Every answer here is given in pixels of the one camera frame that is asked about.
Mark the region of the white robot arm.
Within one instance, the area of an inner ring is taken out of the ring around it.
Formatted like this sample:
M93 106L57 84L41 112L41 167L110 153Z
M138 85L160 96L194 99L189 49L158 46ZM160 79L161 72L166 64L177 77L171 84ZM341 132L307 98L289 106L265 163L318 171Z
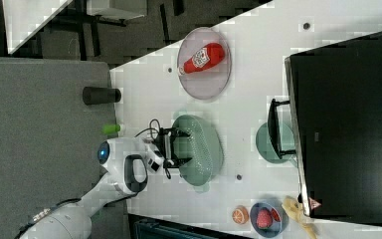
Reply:
M46 208L23 226L14 239L88 239L92 217L105 205L136 196L148 183L148 174L177 168L189 161L174 154L176 138L190 134L171 127L161 128L156 138L137 135L104 141L97 160L105 170L99 182L84 196Z

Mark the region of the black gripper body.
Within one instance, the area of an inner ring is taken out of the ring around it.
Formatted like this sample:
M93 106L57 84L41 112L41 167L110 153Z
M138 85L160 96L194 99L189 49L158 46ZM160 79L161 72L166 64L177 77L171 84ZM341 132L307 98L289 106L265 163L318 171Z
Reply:
M169 133L169 129L161 127L154 142L161 155L164 157L163 165L165 168L172 168L174 166Z

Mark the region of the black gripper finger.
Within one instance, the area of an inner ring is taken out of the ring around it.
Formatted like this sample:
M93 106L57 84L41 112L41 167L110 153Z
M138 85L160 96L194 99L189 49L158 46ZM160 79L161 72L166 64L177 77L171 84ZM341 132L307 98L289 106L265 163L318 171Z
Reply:
M189 137L190 134L187 133L186 131L179 129L179 128L173 127L170 130L170 136L171 137Z
M173 159L172 163L171 163L171 167L172 168L179 168L182 165L188 163L190 160L191 160L191 157Z

